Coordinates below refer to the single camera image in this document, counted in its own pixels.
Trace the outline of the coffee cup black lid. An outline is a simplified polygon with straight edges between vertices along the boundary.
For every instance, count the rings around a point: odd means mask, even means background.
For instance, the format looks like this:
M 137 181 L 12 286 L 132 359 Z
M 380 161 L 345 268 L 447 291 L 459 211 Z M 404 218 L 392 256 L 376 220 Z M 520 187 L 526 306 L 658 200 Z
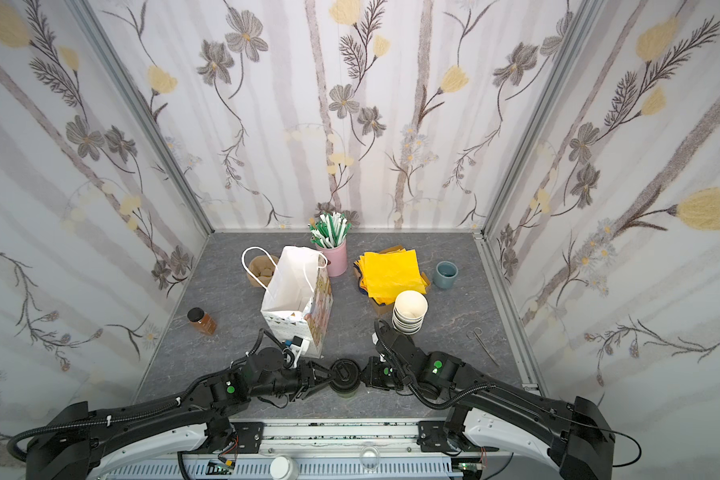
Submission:
M 355 395 L 360 384 L 360 367 L 352 359 L 338 359 L 331 368 L 330 388 L 342 398 Z

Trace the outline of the brown pulp cup carrier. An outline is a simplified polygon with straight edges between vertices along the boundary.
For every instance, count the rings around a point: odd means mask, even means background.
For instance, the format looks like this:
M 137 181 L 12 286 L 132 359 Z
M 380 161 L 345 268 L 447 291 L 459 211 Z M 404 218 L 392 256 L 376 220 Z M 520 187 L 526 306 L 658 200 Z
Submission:
M 248 279 L 251 285 L 255 288 L 267 287 L 274 276 L 278 261 L 277 256 L 269 258 L 267 255 L 258 255 L 254 257 L 248 264 L 250 270 Z

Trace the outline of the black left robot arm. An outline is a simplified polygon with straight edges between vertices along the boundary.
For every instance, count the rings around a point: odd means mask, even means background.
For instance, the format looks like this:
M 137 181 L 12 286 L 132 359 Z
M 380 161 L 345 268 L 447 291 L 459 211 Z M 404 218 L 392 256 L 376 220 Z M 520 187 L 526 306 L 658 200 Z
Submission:
M 124 465 L 175 454 L 256 454 L 260 421 L 233 416 L 254 400 L 284 408 L 336 378 L 315 361 L 298 360 L 290 346 L 256 341 L 241 358 L 202 375 L 179 392 L 120 408 L 66 407 L 47 425 L 14 435 L 8 453 L 29 479 L 96 479 Z

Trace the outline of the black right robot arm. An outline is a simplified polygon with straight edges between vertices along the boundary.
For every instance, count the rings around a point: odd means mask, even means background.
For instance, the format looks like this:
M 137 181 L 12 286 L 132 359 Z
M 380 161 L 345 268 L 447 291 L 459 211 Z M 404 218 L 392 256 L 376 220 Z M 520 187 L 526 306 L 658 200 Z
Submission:
M 443 410 L 439 452 L 486 448 L 528 457 L 563 479 L 609 479 L 617 431 L 598 406 L 527 392 L 490 377 L 441 351 L 426 353 L 382 320 L 374 323 L 381 364 L 367 368 L 370 388 L 411 391 L 425 407 Z

